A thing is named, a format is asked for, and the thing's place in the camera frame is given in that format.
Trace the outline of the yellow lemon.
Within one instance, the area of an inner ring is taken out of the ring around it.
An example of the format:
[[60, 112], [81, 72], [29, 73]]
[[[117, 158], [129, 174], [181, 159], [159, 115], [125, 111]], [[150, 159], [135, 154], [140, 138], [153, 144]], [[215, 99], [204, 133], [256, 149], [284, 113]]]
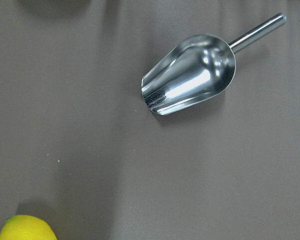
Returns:
[[57, 240], [50, 225], [32, 215], [10, 217], [0, 231], [0, 240]]

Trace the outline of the stainless steel scoop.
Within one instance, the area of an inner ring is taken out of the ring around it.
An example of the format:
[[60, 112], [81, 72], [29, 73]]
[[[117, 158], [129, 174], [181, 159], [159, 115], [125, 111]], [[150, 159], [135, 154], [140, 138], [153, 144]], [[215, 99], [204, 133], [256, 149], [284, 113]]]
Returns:
[[212, 34], [188, 37], [142, 77], [144, 102], [166, 116], [219, 95], [235, 76], [235, 54], [286, 22], [278, 13], [230, 43]]

